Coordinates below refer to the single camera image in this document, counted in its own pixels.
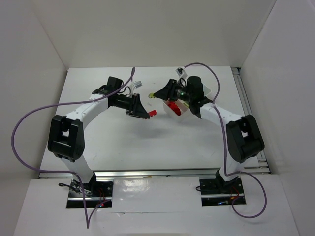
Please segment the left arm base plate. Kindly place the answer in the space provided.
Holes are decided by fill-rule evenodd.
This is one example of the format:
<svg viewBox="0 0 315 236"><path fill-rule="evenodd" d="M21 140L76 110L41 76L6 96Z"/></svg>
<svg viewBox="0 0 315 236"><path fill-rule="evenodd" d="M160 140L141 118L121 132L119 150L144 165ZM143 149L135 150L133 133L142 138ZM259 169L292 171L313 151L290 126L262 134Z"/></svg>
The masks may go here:
<svg viewBox="0 0 315 236"><path fill-rule="evenodd" d="M82 189L78 182L72 180L70 184L59 183L58 186L68 189L67 209L84 208ZM113 181L101 181L97 183L96 189L92 191L85 189L86 207L95 208L100 204L99 208L111 208L113 187Z"/></svg>

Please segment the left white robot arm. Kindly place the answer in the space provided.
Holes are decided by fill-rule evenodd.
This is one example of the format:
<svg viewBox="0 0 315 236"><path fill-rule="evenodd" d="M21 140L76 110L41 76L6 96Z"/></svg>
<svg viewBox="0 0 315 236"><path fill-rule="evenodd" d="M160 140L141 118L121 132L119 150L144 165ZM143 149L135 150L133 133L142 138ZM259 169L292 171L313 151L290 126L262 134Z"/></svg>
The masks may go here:
<svg viewBox="0 0 315 236"><path fill-rule="evenodd" d="M106 98L110 93L120 91L122 85L123 80L110 76L107 84L92 93L91 103L83 104L65 116L55 115L51 121L48 150L73 172L75 181L82 182L84 189L90 192L98 190L100 183L83 156L84 129L110 107L121 108L131 117L150 118L137 93L129 96L117 93Z"/></svg>

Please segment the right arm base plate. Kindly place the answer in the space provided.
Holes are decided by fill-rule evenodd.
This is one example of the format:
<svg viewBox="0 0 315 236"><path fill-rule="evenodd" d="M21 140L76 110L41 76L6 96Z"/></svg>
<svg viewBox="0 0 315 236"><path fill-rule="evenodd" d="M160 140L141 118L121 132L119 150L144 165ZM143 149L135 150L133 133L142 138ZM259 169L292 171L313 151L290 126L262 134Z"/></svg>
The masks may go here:
<svg viewBox="0 0 315 236"><path fill-rule="evenodd" d="M200 185L195 189L201 194L201 203L206 206L227 206L233 201L235 205L245 205L246 198L243 183L237 178L234 183L219 189L214 179L200 179Z"/></svg>

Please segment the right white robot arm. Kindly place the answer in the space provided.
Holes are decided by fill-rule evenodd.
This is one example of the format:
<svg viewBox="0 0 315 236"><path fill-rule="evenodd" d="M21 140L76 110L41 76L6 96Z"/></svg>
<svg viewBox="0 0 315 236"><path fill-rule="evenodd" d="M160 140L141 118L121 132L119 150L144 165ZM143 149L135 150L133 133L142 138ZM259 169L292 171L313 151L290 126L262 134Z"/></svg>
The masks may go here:
<svg viewBox="0 0 315 236"><path fill-rule="evenodd" d="M163 101L184 101L192 114L222 129L223 166L216 172L218 189L230 187L238 178L248 159L264 150L264 141L252 115L241 116L214 104L204 92L200 77L188 77L186 84L170 79L165 87L153 94Z"/></svg>

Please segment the green curved lego brick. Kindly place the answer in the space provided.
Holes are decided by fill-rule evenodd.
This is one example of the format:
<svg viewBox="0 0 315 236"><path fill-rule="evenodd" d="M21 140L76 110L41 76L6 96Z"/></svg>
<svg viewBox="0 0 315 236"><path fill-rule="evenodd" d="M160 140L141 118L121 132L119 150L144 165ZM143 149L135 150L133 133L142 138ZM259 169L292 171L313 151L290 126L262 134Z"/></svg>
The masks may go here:
<svg viewBox="0 0 315 236"><path fill-rule="evenodd" d="M148 95L148 97L149 97L150 99L155 98L155 96L154 96L153 93L150 93L150 94Z"/></svg>

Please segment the long red lego brick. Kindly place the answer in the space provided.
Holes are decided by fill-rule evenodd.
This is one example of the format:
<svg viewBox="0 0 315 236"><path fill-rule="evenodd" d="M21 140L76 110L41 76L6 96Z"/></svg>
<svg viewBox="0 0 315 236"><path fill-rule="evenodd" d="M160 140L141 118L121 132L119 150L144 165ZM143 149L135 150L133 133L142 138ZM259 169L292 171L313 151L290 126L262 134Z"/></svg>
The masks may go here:
<svg viewBox="0 0 315 236"><path fill-rule="evenodd" d="M178 107L178 105L177 105L175 102L170 102L170 103L168 104L168 107L169 107L177 116L180 116L180 115L182 114L180 108Z"/></svg>

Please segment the red curved lego plate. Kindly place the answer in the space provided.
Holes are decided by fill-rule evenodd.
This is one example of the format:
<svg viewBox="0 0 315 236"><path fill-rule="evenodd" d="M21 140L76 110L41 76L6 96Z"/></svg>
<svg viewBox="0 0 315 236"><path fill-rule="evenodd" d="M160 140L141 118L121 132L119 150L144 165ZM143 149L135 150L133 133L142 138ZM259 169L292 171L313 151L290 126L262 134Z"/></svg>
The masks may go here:
<svg viewBox="0 0 315 236"><path fill-rule="evenodd" d="M153 110L153 111L148 112L148 114L150 117L153 117L157 114L157 112L156 112L156 110Z"/></svg>

